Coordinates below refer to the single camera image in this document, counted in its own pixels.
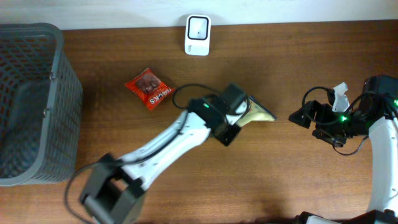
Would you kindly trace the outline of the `yellow wet wipes pack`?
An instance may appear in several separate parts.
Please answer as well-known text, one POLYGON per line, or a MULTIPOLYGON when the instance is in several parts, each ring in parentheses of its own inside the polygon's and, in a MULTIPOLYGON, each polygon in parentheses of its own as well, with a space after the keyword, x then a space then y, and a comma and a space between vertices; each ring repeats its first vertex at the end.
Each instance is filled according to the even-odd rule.
POLYGON ((236 124, 243 127, 253 121, 276 121, 277 116, 260 104, 252 95, 249 96, 249 111, 240 117, 236 124))

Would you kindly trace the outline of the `red snack bag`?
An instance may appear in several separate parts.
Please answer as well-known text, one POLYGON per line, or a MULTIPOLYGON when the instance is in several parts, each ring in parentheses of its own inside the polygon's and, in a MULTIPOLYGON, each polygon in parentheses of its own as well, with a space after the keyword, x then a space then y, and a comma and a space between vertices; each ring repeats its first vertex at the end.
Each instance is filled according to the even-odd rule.
POLYGON ((149 110, 153 110, 164 98, 175 91, 175 88, 162 82, 150 68, 146 68, 124 86, 137 95, 149 110))

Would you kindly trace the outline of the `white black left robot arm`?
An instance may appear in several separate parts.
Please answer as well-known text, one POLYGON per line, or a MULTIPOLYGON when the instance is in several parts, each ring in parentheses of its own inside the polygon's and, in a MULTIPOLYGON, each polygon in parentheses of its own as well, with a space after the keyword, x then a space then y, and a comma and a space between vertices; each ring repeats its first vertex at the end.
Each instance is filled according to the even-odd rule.
POLYGON ((192 98, 181 115, 144 146, 116 159, 104 155, 92 170, 79 201, 92 223, 134 223, 156 178, 189 150, 213 137, 229 146, 238 121, 250 108, 249 96, 231 83, 223 91, 192 98))

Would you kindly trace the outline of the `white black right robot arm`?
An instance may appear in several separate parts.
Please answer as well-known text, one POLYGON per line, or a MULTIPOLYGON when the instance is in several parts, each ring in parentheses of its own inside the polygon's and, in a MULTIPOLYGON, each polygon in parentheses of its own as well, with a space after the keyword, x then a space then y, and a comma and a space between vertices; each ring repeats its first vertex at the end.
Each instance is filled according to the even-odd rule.
POLYGON ((347 223, 397 223, 397 79, 387 75, 369 77, 362 93, 349 102, 348 87, 327 88, 328 102, 302 100, 289 121, 309 128, 312 134, 337 151, 347 139, 362 136, 372 149, 372 192, 366 213, 347 223))

